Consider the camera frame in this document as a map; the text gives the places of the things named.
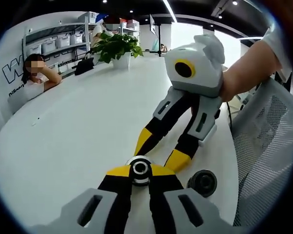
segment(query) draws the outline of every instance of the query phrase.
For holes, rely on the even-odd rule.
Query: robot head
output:
[[[168,77],[175,89],[215,98],[223,82],[224,47],[212,34],[195,36],[194,41],[167,52]]]

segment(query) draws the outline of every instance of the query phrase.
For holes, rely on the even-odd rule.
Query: yellow ring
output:
[[[194,75],[195,75],[195,67],[194,67],[194,65],[189,60],[187,60],[187,59],[177,59],[176,62],[175,62],[175,65],[177,63],[179,63],[179,62],[188,65],[189,68],[191,69],[191,76],[190,77],[187,77],[187,78],[190,79],[190,78],[194,77]]]

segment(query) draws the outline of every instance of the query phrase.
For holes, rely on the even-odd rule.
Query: mesh chair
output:
[[[293,166],[293,96],[273,79],[232,123],[239,170],[234,226],[254,226],[273,207]]]

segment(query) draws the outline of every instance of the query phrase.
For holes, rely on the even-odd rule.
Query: white pot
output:
[[[119,60],[112,59],[115,69],[129,69],[131,52],[125,53]]]

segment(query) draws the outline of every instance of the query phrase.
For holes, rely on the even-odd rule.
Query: window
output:
[[[172,23],[171,48],[194,43],[194,36],[203,34],[203,27],[187,23]]]
[[[241,57],[241,42],[228,34],[215,30],[215,36],[221,41],[225,49],[225,67],[230,67]]]

